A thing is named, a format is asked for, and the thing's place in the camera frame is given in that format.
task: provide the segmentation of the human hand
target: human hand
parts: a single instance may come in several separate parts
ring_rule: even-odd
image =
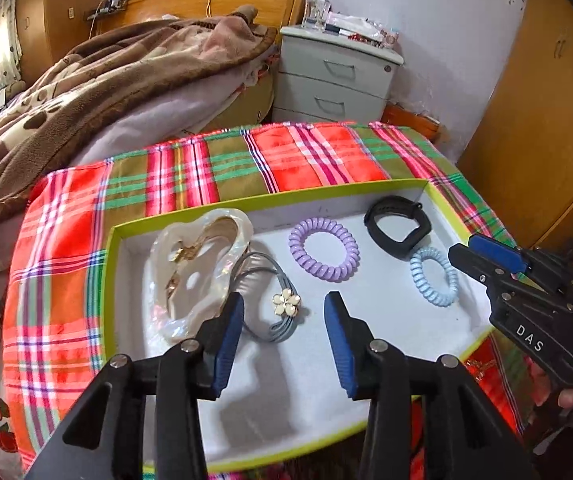
[[[545,371],[531,360],[529,360],[529,373],[534,383],[533,401],[537,406],[541,406],[551,394],[551,381]],[[567,409],[573,407],[573,389],[560,392],[558,406]]]

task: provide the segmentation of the flower charm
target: flower charm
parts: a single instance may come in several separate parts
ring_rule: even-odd
[[[293,293],[293,290],[286,288],[282,294],[273,296],[273,304],[276,306],[276,316],[286,314],[289,317],[297,316],[297,306],[300,304],[300,296]]]

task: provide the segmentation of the white flower petal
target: white flower petal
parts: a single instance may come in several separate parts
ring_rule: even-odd
[[[287,316],[294,317],[297,314],[297,307],[295,305],[286,304],[286,308],[284,309]]]

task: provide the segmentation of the brown blanket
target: brown blanket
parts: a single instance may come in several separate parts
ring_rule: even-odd
[[[0,222],[129,110],[268,49],[277,31],[255,25],[256,14],[243,6],[219,18],[137,23],[71,50],[0,114]]]

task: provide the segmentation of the plaid tablecloth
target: plaid tablecloth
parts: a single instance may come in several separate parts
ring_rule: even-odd
[[[105,363],[100,284],[113,226],[246,196],[398,178],[432,182],[471,233],[513,243],[432,144],[380,123],[236,128],[44,177],[23,221],[4,315],[4,380],[24,466]],[[481,385],[521,430],[532,405],[522,355],[495,333],[473,357],[495,361]],[[250,475],[281,473],[273,466]]]

